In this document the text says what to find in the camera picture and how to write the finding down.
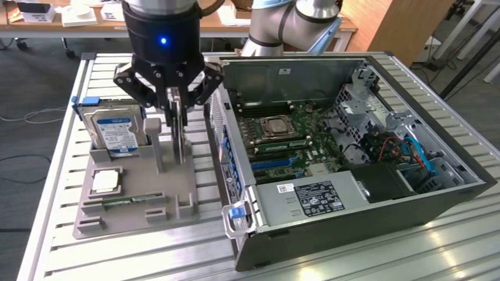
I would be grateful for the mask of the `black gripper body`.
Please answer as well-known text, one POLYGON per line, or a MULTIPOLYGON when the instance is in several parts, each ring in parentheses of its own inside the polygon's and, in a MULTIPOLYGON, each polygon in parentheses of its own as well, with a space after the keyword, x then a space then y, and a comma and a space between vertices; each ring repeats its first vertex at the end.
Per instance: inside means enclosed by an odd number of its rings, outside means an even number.
POLYGON ((123 82, 140 75, 156 88, 186 88, 206 67, 200 8, 124 8, 134 58, 123 82))

